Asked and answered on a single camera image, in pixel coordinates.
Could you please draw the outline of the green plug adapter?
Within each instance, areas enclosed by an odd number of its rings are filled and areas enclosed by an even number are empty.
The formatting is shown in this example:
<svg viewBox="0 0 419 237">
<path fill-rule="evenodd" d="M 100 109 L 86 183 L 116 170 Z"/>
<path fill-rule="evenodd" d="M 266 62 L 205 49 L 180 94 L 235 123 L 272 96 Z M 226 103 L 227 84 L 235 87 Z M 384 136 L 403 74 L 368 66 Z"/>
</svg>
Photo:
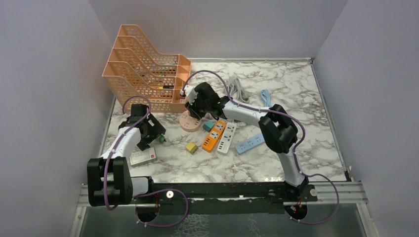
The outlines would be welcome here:
<svg viewBox="0 0 419 237">
<path fill-rule="evenodd" d="M 159 134 L 157 137 L 156 137 L 156 139 L 155 139 L 157 142 L 159 142 L 159 143 L 161 143 L 161 144 L 163 144 L 164 142 L 166 142 L 166 138 L 165 138 L 165 136 L 164 135 L 162 135 L 162 134 Z"/>
</svg>

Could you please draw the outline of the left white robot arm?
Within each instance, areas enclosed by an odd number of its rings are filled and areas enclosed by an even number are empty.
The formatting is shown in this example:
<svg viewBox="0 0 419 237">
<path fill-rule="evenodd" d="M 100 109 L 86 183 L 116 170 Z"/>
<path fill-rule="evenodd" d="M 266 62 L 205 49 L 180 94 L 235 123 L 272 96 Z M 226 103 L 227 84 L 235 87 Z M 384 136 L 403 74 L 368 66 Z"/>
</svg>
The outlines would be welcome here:
<svg viewBox="0 0 419 237">
<path fill-rule="evenodd" d="M 133 104 L 130 116 L 118 127 L 109 149 L 87 163 L 88 202 L 113 210 L 129 204 L 134 196 L 128 162 L 135 148 L 144 151 L 163 136 L 166 129 L 144 104 Z"/>
</svg>

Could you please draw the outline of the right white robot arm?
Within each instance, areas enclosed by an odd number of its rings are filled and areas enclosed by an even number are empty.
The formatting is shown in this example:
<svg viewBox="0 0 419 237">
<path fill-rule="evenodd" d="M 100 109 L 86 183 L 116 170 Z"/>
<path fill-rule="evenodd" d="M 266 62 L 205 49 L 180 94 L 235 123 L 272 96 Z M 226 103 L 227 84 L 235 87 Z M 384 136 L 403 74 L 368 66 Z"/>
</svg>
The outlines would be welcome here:
<svg viewBox="0 0 419 237">
<path fill-rule="evenodd" d="M 308 178 L 302 173 L 301 163 L 293 151 L 298 128 L 282 106 L 256 107 L 228 95 L 219 97 L 207 82 L 186 85 L 180 95 L 187 99 L 185 107 L 196 119 L 211 114 L 215 119 L 232 119 L 257 126 L 267 147 L 279 157 L 285 175 L 286 197 L 297 201 L 304 196 Z"/>
</svg>

